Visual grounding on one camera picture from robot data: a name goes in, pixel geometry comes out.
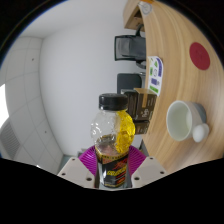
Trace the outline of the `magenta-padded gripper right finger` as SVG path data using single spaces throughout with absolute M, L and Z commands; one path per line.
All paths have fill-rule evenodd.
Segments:
M 128 175 L 127 186 L 140 188 L 165 177 L 167 171 L 154 157 L 145 156 L 139 149 L 130 146 Z

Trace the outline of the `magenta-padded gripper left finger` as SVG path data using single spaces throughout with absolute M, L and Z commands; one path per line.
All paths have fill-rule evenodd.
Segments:
M 94 188 L 97 175 L 95 147 L 91 146 L 79 157 L 71 157 L 58 176 L 84 188 Z

